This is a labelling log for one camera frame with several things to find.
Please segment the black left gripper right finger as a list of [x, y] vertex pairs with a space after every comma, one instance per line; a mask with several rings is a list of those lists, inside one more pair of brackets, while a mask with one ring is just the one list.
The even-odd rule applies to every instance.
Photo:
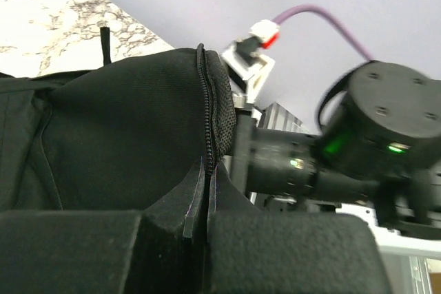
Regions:
[[376, 241], [360, 218], [271, 213], [231, 183], [224, 165], [210, 183], [208, 293], [390, 293]]

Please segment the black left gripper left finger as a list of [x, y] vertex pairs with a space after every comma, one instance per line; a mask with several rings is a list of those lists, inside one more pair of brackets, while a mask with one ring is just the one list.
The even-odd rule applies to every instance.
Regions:
[[1, 214], [2, 293], [197, 293], [204, 167], [144, 211]]

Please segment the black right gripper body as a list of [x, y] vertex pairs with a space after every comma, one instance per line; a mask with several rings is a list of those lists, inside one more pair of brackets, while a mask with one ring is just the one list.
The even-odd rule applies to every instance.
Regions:
[[241, 193], [311, 196], [318, 166], [311, 149], [317, 137], [256, 126], [249, 114], [237, 116], [230, 155], [230, 178]]

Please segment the black student backpack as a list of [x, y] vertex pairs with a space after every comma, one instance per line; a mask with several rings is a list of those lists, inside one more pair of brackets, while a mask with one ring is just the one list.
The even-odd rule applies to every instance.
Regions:
[[1, 75], [1, 209], [146, 209], [213, 173], [236, 124], [219, 55], [179, 48], [95, 70]]

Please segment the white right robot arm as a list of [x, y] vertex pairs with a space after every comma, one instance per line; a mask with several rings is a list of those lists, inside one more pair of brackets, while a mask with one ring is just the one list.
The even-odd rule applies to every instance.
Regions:
[[237, 111], [230, 176], [241, 192], [371, 205], [378, 226], [440, 238], [440, 82], [395, 63], [345, 74], [323, 103], [342, 100], [319, 135], [257, 128]]

